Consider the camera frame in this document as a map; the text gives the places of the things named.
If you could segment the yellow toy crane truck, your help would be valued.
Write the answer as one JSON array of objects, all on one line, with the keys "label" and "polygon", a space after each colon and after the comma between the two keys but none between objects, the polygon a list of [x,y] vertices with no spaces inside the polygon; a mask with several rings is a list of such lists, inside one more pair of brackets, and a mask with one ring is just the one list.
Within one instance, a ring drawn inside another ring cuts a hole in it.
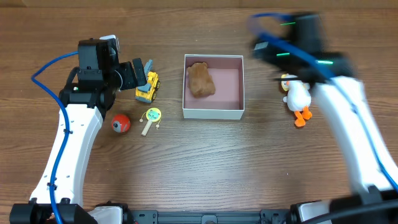
[{"label": "yellow toy crane truck", "polygon": [[147,83],[136,88],[135,99],[145,103],[152,103],[156,98],[156,91],[160,88],[159,75],[152,71],[152,66],[153,60],[150,59],[144,66]]}]

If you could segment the white plush duck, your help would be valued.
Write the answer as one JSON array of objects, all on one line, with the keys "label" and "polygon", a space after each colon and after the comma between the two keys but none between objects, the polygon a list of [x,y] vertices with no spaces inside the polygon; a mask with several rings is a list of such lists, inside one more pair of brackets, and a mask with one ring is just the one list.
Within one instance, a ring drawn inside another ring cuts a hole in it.
[{"label": "white plush duck", "polygon": [[310,85],[301,80],[296,80],[295,75],[283,74],[281,87],[287,92],[282,101],[287,104],[289,110],[295,115],[295,126],[302,128],[306,121],[312,117],[309,107],[312,102],[309,89]]}]

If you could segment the brown plush toy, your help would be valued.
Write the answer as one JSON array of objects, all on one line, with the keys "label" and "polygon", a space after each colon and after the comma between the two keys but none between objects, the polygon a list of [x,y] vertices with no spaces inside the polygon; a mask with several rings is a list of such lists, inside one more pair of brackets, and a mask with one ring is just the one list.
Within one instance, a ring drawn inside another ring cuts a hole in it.
[{"label": "brown plush toy", "polygon": [[194,63],[187,68],[187,72],[188,87],[195,98],[204,98],[215,94],[216,87],[206,62]]}]

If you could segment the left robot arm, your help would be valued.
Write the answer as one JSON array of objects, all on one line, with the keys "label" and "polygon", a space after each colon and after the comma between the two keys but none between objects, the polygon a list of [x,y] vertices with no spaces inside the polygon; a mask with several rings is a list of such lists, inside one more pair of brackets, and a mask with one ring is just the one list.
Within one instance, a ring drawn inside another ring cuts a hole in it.
[{"label": "left robot arm", "polygon": [[[115,35],[86,39],[78,49],[57,57],[31,76],[59,105],[57,135],[39,183],[27,203],[12,206],[10,223],[134,223],[125,203],[106,202],[87,212],[83,209],[83,185],[90,152],[116,93],[144,86],[146,76],[141,59],[121,63]],[[37,76],[71,55],[78,56],[59,94]]]}]

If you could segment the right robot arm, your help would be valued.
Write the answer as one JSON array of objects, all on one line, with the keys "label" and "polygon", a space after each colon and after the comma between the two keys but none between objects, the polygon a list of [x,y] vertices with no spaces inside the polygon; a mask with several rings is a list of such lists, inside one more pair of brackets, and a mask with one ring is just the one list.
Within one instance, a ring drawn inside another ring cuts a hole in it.
[{"label": "right robot arm", "polygon": [[350,59],[325,50],[318,14],[274,12],[272,17],[287,34],[275,36],[261,26],[262,14],[250,16],[248,25],[256,36],[253,54],[282,70],[284,102],[297,127],[311,118],[309,99],[316,100],[343,153],[352,191],[343,198],[293,204],[284,223],[396,223],[397,165]]}]

